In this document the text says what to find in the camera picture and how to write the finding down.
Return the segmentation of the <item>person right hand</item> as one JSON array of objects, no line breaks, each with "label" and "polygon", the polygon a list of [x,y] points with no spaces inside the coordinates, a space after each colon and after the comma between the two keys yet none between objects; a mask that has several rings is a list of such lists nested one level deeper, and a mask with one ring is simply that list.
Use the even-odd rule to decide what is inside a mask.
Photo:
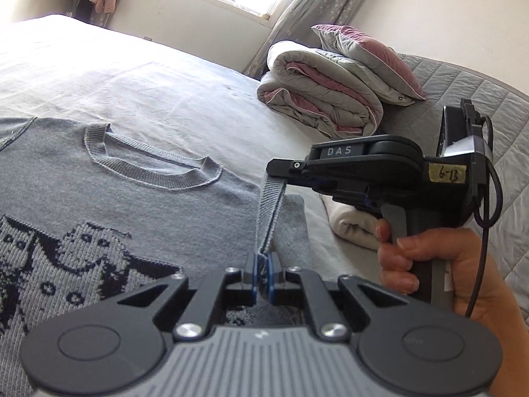
[{"label": "person right hand", "polygon": [[[420,288],[420,280],[411,272],[414,265],[433,259],[447,260],[451,263],[455,290],[454,310],[465,313],[470,306],[481,254],[481,239],[475,232],[464,228],[427,230],[392,244],[389,223],[379,220],[375,236],[381,242],[378,263],[384,286],[411,295]],[[500,340],[528,342],[528,330],[515,297],[491,259],[486,261],[471,318],[490,328]]]}]

